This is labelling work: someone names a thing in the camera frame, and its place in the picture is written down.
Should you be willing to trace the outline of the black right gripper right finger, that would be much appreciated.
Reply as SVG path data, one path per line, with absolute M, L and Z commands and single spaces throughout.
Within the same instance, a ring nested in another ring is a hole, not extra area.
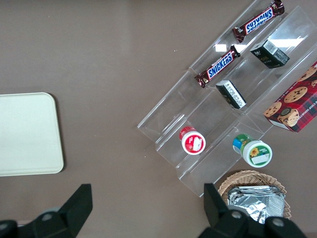
M 247 238 L 249 220 L 238 210 L 230 210 L 212 183 L 204 184 L 204 211 L 209 227 L 201 238 Z

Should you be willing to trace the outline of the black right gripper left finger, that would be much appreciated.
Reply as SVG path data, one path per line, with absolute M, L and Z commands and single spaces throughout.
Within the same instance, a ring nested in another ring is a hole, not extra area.
M 32 222 L 34 237 L 75 238 L 92 209 L 92 187 L 82 184 L 61 208 L 43 213 Z

